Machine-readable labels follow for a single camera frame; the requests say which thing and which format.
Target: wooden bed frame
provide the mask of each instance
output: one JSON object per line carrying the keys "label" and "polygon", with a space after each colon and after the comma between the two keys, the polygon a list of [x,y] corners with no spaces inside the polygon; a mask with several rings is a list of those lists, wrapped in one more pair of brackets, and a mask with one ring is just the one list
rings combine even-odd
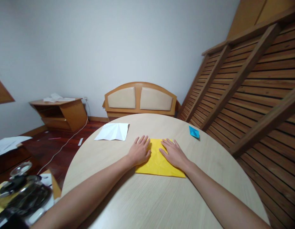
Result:
{"label": "wooden bed frame", "polygon": [[[109,107],[109,102],[108,102],[108,96],[120,91],[121,89],[125,88],[135,88],[135,101],[136,105],[135,108],[113,108]],[[141,102],[141,92],[142,88],[151,88],[154,89],[158,92],[161,92],[163,94],[166,94],[172,98],[172,104],[171,104],[171,109],[170,110],[149,110],[149,109],[141,109],[140,108],[140,102]],[[126,115],[132,115],[132,114],[139,114],[139,113],[153,113],[153,114],[160,114],[160,115],[168,115],[171,117],[174,117],[175,114],[179,111],[180,109],[180,104],[177,101],[177,96],[169,92],[168,90],[164,89],[163,87],[160,87],[156,84],[148,83],[148,82],[130,82],[123,84],[121,86],[118,86],[117,88],[111,90],[110,92],[105,94],[105,101],[103,103],[103,107],[105,108],[107,112],[107,116],[109,121],[112,121],[116,118],[123,117]]]}

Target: forearm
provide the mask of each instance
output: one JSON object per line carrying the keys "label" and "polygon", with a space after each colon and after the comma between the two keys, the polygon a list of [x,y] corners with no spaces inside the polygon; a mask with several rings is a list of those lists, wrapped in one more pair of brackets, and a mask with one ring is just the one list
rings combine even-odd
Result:
{"label": "forearm", "polygon": [[223,228],[270,228],[249,207],[193,162],[189,161],[183,170]]}
{"label": "forearm", "polygon": [[77,228],[133,167],[127,156],[97,172],[65,195],[33,228]]}

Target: oval table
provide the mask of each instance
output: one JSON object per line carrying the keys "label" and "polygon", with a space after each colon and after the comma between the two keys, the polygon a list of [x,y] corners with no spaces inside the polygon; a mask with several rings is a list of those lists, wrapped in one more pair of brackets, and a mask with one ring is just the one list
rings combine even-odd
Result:
{"label": "oval table", "polygon": [[[192,137],[189,123],[158,114],[133,114],[110,123],[129,123],[126,141],[95,141],[101,128],[80,147],[68,169],[63,195],[94,173],[128,153],[137,136],[176,139],[186,156],[206,174],[233,193],[264,221],[269,220],[248,176],[212,137],[199,130]],[[222,228],[188,178],[129,171],[83,228]]]}

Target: blue origami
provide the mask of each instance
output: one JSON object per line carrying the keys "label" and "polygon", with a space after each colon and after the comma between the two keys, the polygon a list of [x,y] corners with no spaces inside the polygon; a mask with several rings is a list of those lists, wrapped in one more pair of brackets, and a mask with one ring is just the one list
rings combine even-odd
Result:
{"label": "blue origami", "polygon": [[192,135],[195,138],[199,139],[199,131],[194,129],[193,127],[189,126],[190,128],[190,135]]}

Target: electrical cord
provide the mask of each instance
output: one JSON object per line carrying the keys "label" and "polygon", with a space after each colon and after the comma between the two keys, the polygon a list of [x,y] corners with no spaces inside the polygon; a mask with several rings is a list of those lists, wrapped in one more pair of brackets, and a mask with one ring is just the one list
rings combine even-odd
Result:
{"label": "electrical cord", "polygon": [[[89,113],[90,113],[90,107],[89,107],[89,104],[88,104],[88,101],[86,100],[86,103],[87,103],[87,105],[88,105],[88,108],[89,108]],[[88,114],[87,114],[87,120],[86,120],[86,123],[85,123],[85,125],[82,127],[82,129],[84,129],[84,127],[87,125],[87,122],[88,122]],[[69,138],[69,140],[61,147],[61,149],[56,153],[56,154],[54,154],[53,156],[52,156],[52,158],[51,158],[51,160],[47,163],[47,164],[45,164],[41,169],[40,169],[40,171],[37,173],[37,175],[39,175],[39,173],[43,170],[43,168],[44,167],[46,167],[52,160],[53,160],[53,158],[62,150],[62,148],[65,146],[65,145],[67,145],[68,144],[68,142],[70,141],[70,139],[72,139],[76,134],[78,134],[82,129],[80,129],[78,132],[76,132],[71,138]]]}

